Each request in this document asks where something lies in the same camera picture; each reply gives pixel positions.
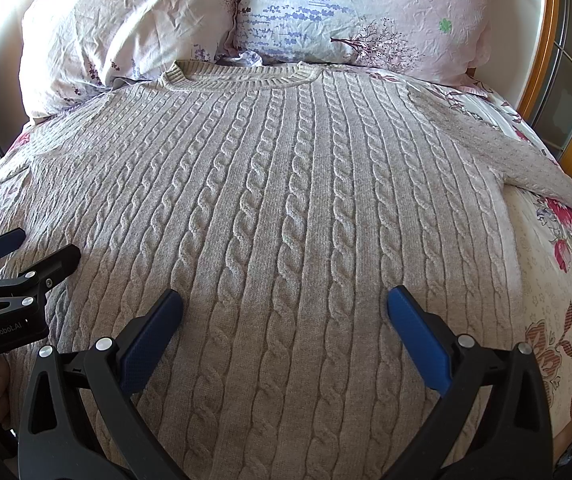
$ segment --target wrinkled pillowcase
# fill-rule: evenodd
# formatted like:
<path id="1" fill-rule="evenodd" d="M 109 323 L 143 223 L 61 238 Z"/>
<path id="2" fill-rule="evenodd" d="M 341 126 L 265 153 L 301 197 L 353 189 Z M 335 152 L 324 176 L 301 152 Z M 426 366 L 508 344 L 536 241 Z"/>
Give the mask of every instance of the wrinkled pillowcase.
<path id="1" fill-rule="evenodd" d="M 490 56 L 490 0 L 240 0 L 236 46 L 265 62 L 348 63 L 466 84 Z"/>
<path id="2" fill-rule="evenodd" d="M 22 22 L 26 113 L 55 115 L 115 78 L 157 78 L 176 59 L 214 62 L 229 53 L 235 7 L 236 0 L 35 0 Z"/>

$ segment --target blue gripper pad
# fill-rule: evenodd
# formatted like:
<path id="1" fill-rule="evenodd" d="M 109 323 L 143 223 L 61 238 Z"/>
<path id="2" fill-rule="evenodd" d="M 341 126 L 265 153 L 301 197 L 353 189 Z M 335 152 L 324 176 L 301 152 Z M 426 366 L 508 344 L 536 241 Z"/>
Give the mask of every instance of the blue gripper pad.
<path id="1" fill-rule="evenodd" d="M 450 357 L 424 321 L 424 311 L 402 286 L 388 293 L 388 316 L 426 386 L 443 397 L 450 384 Z"/>
<path id="2" fill-rule="evenodd" d="M 26 240 L 26 233 L 19 228 L 0 235 L 0 259 L 18 250 L 24 240 Z"/>
<path id="3" fill-rule="evenodd" d="M 130 396 L 146 387 L 183 314 L 182 297 L 167 290 L 146 316 L 130 322 L 139 325 L 139 332 L 120 360 L 120 388 L 124 394 Z"/>

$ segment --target floral bed sheet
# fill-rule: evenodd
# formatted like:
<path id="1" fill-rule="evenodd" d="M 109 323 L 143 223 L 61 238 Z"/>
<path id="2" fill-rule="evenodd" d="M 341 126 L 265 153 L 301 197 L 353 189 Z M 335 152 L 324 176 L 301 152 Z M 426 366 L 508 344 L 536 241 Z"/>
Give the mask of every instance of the floral bed sheet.
<path id="1" fill-rule="evenodd" d="M 457 113 L 485 121 L 506 136 L 529 142 L 551 164 L 557 164 L 511 105 L 482 84 L 478 84 L 479 95 L 475 95 L 384 70 L 346 65 L 333 67 L 365 71 L 375 78 L 412 85 Z M 10 153 L 16 153 L 31 141 L 31 131 L 32 126 L 24 129 Z M 7 156 L 0 165 L 12 165 L 14 158 Z M 29 178 L 27 172 L 18 168 L 13 178 L 0 185 L 0 222 L 7 209 L 21 209 L 16 201 L 25 178 Z M 555 200 L 512 186 L 505 188 L 504 196 L 522 269 L 524 339 L 533 346 L 540 365 L 553 433 L 557 434 L 572 418 L 572 210 Z"/>

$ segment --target sweater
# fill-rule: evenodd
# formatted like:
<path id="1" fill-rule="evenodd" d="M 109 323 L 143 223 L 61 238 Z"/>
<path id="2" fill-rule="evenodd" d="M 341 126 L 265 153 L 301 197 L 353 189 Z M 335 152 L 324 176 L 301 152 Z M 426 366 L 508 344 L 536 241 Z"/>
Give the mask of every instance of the sweater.
<path id="1" fill-rule="evenodd" d="M 522 289 L 502 187 L 572 206 L 572 181 L 528 144 L 412 85 L 306 64 L 178 62 L 35 126 L 0 164 L 0 186 L 13 179 L 0 232 L 28 238 L 0 275 L 82 251 L 48 300 L 60 352 L 116 336 L 168 287 L 184 298 L 134 402 L 194 480 L 379 479 L 437 399 L 387 291 L 509 349 Z M 15 424 L 45 343 L 12 352 Z"/>

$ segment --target cable knit pattern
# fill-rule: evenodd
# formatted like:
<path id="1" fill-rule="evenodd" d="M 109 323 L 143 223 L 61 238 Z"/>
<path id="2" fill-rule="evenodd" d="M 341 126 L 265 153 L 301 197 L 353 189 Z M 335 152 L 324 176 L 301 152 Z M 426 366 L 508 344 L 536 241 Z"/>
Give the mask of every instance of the cable knit pattern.
<path id="1" fill-rule="evenodd" d="M 502 178 L 572 203 L 527 144 L 422 99 L 320 66 L 179 62 L 34 126 L 0 163 L 16 195 L 0 231 L 28 234 L 0 276 L 80 247 L 45 313 L 60 351 L 181 293 L 182 327 L 134 402 L 192 480 L 377 479 L 436 400 L 387 291 L 510 348 L 523 323 Z M 42 344 L 10 354 L 15 424 Z M 478 402 L 455 458 L 479 417 Z"/>

